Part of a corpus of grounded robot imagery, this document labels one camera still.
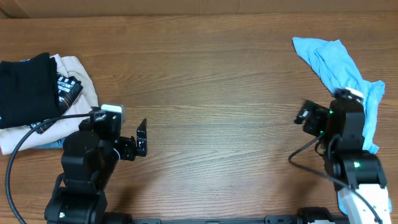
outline white cloth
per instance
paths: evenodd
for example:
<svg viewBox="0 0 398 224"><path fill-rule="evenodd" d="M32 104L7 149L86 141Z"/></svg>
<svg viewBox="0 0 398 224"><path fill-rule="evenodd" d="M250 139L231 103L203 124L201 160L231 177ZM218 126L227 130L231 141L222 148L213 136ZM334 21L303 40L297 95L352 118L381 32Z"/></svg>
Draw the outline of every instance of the white cloth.
<svg viewBox="0 0 398 224"><path fill-rule="evenodd" d="M74 76L81 81L83 89L79 97L64 115L88 113L92 106L98 106L98 97L95 93L93 82L89 78L85 68L74 56L60 57L58 54L52 56L57 62L57 72L66 77ZM86 118L70 118L57 121L43 134L34 132L26 139L19 150L54 142L66 137L75 131L82 120ZM0 149L3 155L10 154L18 142L30 130L28 126L0 129Z"/></svg>

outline light blue towel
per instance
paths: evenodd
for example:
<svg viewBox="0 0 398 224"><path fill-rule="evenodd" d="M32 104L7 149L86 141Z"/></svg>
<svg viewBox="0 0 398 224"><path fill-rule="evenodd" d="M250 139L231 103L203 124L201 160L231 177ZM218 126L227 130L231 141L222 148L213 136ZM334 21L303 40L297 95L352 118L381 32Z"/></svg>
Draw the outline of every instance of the light blue towel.
<svg viewBox="0 0 398 224"><path fill-rule="evenodd" d="M55 142L50 142L43 144L41 146L35 146L33 149L60 149L63 147L63 142L66 137L56 140Z"/></svg>
<svg viewBox="0 0 398 224"><path fill-rule="evenodd" d="M321 81L331 93L334 93L338 88L346 87L354 88L363 93L365 112L363 149L373 154L377 153L379 146L373 144L373 136L376 131L377 109L384 94L384 82L371 83L363 80L353 59L348 55L340 40L325 41L293 37L293 44L297 55L312 67L312 70L321 78ZM338 201L340 210L346 213L340 199Z"/></svg>

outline fabric pile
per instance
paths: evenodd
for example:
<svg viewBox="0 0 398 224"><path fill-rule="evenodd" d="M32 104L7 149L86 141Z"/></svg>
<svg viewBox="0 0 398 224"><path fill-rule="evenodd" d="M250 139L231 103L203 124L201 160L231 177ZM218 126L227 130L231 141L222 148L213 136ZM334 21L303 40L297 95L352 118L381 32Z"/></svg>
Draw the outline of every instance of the fabric pile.
<svg viewBox="0 0 398 224"><path fill-rule="evenodd" d="M40 54L30 60L0 63L0 149L10 154L19 140L46 119L88 113L98 106L93 82L76 57ZM20 150L62 147L84 118L48 124Z"/></svg>

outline wire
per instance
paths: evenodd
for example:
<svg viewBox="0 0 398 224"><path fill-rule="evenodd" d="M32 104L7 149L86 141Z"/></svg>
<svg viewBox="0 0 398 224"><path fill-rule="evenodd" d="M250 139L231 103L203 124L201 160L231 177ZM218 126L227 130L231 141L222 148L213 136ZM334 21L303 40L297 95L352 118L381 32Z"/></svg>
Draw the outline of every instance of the wire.
<svg viewBox="0 0 398 224"><path fill-rule="evenodd" d="M116 150L115 148L113 148L113 151L115 151L118 154L119 160L120 160L120 153L118 152L118 150Z"/></svg>
<svg viewBox="0 0 398 224"><path fill-rule="evenodd" d="M58 188L60 187L60 185L61 185L61 183L63 181L63 178L65 178L65 174L64 173L58 175L57 179L55 180L55 187L52 190L51 199L55 198L55 196L56 196L56 194L58 192Z"/></svg>
<svg viewBox="0 0 398 224"><path fill-rule="evenodd" d="M315 145L315 152L319 155L319 156L323 156L323 154L320 154L319 152L318 152L318 147L319 147L319 145L321 144L321 142L320 141L318 141L317 142L317 144Z"/></svg>
<svg viewBox="0 0 398 224"><path fill-rule="evenodd" d="M37 125L36 127L34 127L33 129L31 129L28 133L25 134L25 136L19 141L19 143L17 144L17 146L15 147L14 151L11 154L10 160L8 161L8 165L7 165L7 172L6 172L6 195L7 195L7 200L8 200L8 204L10 205L10 208L12 210L12 212L14 213L14 215L16 216L16 218L18 219L18 221L21 224L26 224L25 220L21 217L21 215L18 212L18 209L16 208L14 202L12 201L12 197L11 197L11 189L10 189L10 175L11 175L11 167L12 167L12 163L14 162L15 156L18 153L19 148L22 146L22 144L25 142L25 140L36 130L38 130L41 126L46 125L48 123L51 122L56 122L58 120L61 119L67 119L67 118L82 118L82 117L87 117L90 116L90 114L74 114L74 115L67 115L67 116L61 116L59 118L52 118L52 119L48 119L46 121L44 121L43 123Z"/></svg>
<svg viewBox="0 0 398 224"><path fill-rule="evenodd" d="M335 135L333 135L333 137L331 137L329 144L328 144L328 159L331 159L331 146L339 138L341 138L341 135L339 135L339 134L335 134Z"/></svg>
<svg viewBox="0 0 398 224"><path fill-rule="evenodd" d="M336 179L336 178L334 178L334 177L331 177L331 176L329 176L329 175L327 175L327 174L321 173L321 172L319 172L319 171L310 169L310 168L308 168L308 167L302 166L302 165L300 165L300 164L297 164L297 163L291 161L291 159L292 159L295 155L297 155L298 153L300 153L300 152L303 151L304 149L306 149L306 148L308 148L309 146L311 146L311 145L312 145L314 142L316 142L317 140L321 139L321 138L325 135L325 133L326 133L326 132L322 133L321 135L319 135L319 136L316 137L315 139L312 139L310 142L308 142L306 145L304 145L303 147L301 147L301 148L298 149L297 151L293 152L293 153L289 156L289 159L288 159L288 160L289 160L289 163L291 163L291 164L292 164L293 166L295 166L295 167L298 167L298 168L303 169L303 170L305 170L305 171L308 171L308 172L311 172L311 173L313 173L313 174L319 175L319 176L321 176L321 177L323 177L323 178L325 178L325 179L328 179L328 180L330 180L330 181L332 181L332 182L334 182L334 183L336 183L336 184L338 184L338 185L340 185L340 186L342 186L342 187L347 188L347 189L350 190L353 194L355 194L357 197L359 197L359 199L361 199L361 200L365 203L366 206L368 206L368 208L370 209L370 211L373 213L373 215L374 215L376 221L377 221L378 223L382 224L381 218L379 217L379 215L377 214L377 212L373 209L372 205L370 205L369 202L368 202L364 197L362 197L362 195L360 195L359 193L357 193L357 191L355 191L355 189L352 189L348 184L346 184L346 183L344 183L344 182L342 182L342 181L340 181L340 180L338 180L338 179Z"/></svg>

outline black base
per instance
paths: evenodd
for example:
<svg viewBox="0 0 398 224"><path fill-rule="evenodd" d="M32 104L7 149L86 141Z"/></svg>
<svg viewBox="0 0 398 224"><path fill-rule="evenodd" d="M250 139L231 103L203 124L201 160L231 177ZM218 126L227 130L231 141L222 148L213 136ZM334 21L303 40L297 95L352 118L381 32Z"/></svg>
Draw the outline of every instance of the black base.
<svg viewBox="0 0 398 224"><path fill-rule="evenodd" d="M347 217L334 217L336 224L349 224ZM297 220L296 215L267 215L265 218L222 218L198 220L138 219L134 224L306 224Z"/></svg>

